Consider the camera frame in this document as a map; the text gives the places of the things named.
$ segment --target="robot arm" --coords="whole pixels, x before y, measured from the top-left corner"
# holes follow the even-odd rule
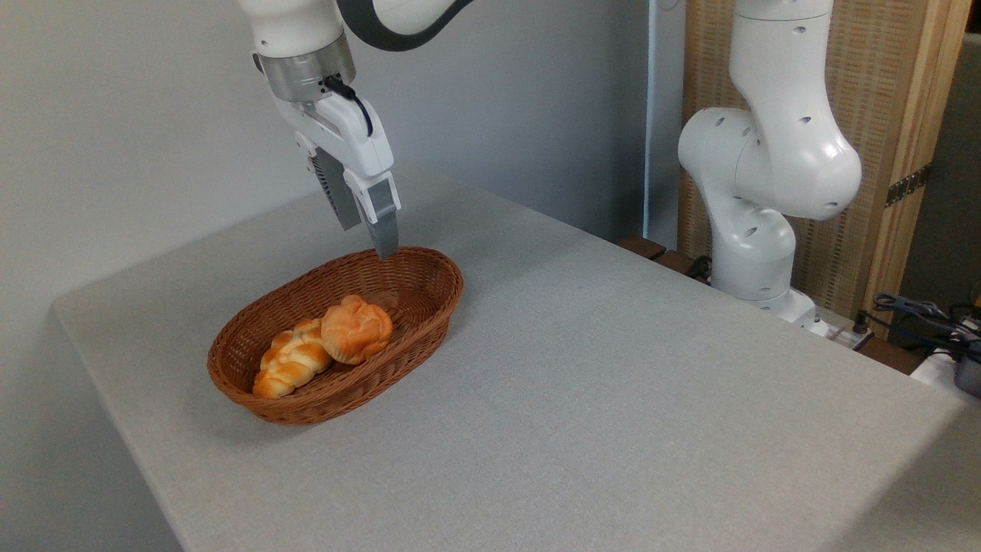
[[[296,130],[344,230],[364,221],[379,257],[398,251],[382,122],[350,83],[355,70],[344,22],[370,45],[403,51],[425,44],[471,0],[237,0],[255,37],[256,67]]]
[[[712,286],[817,333],[814,303],[790,287],[797,243],[783,214],[829,219],[861,181],[824,84],[832,4],[736,0],[729,73],[751,111],[703,109],[678,144],[708,210]]]

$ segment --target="wooden block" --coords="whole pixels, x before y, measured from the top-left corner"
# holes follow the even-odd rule
[[[654,260],[661,266],[666,266],[675,272],[685,274],[695,263],[692,259],[678,253],[677,251],[667,251]]]
[[[634,252],[643,258],[654,260],[664,254],[667,248],[661,244],[656,244],[651,240],[645,240],[640,236],[628,236],[617,242],[617,246]]]

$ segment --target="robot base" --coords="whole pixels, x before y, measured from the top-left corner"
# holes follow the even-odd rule
[[[788,322],[821,337],[828,334],[828,324],[817,315],[814,301],[803,293],[791,288],[783,295],[764,301],[746,301],[756,308],[766,310]]]

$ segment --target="bread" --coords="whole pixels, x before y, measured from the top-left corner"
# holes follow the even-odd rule
[[[347,296],[327,309],[320,323],[321,343],[338,362],[360,364],[387,347],[391,318],[376,304]]]
[[[259,363],[252,394],[278,399],[324,371],[331,357],[320,343],[319,333],[320,320],[303,320],[295,329],[274,337]]]

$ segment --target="brown wicker basket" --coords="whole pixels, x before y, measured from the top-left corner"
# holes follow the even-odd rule
[[[365,250],[332,260],[237,314],[208,353],[211,380],[229,399],[282,425],[309,425],[346,414],[378,397],[442,343],[463,292],[460,269],[446,255],[402,248],[387,260]],[[391,316],[391,343],[357,365],[332,364],[281,399],[252,395],[259,359],[273,337],[303,318],[323,316],[347,295],[379,304]]]

